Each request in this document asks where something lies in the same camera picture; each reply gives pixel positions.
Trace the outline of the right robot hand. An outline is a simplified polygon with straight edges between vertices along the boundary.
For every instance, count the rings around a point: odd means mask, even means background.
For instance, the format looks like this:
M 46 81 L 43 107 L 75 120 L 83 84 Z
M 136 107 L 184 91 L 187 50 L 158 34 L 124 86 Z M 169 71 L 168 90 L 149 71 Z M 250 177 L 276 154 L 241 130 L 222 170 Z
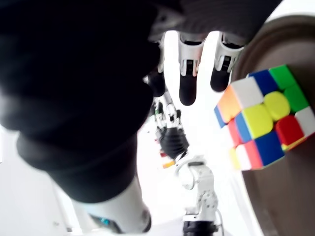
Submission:
M 137 176 L 137 131 L 169 30 L 247 44 L 278 0 L 3 0 L 0 123 L 17 151 L 99 224 L 151 228 Z

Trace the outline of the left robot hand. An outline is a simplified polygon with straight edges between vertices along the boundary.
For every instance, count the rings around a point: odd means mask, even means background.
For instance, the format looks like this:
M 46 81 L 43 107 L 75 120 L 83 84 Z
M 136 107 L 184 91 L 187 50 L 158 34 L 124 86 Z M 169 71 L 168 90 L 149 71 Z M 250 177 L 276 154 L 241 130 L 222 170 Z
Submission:
M 173 160 L 185 154 L 189 147 L 181 114 L 168 90 L 154 99 L 150 110 L 150 121 L 153 123 L 157 143 L 163 153 Z

